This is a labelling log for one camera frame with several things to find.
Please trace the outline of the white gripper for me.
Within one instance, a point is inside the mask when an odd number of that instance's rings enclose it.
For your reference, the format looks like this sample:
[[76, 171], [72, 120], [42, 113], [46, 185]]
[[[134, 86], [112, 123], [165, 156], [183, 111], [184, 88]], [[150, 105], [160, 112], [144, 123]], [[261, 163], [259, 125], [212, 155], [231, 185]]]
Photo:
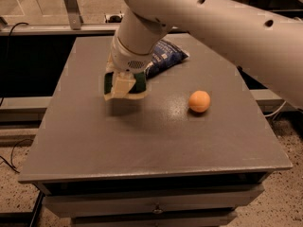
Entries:
[[[111, 55], [105, 67], [104, 99], [128, 98], [136, 83], [133, 74], [143, 72], [151, 58], [152, 54], [140, 55], [127, 49], [115, 35], [111, 44]], [[116, 69], [131, 73], [118, 73], [115, 72]]]

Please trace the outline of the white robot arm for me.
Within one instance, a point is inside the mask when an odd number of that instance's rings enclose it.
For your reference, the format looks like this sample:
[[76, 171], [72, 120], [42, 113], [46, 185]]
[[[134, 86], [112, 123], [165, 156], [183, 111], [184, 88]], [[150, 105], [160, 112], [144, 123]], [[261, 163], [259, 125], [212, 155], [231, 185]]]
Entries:
[[123, 98], [152, 59], [155, 44], [178, 27], [303, 109], [303, 24], [232, 0], [124, 0], [127, 9], [106, 71], [111, 97]]

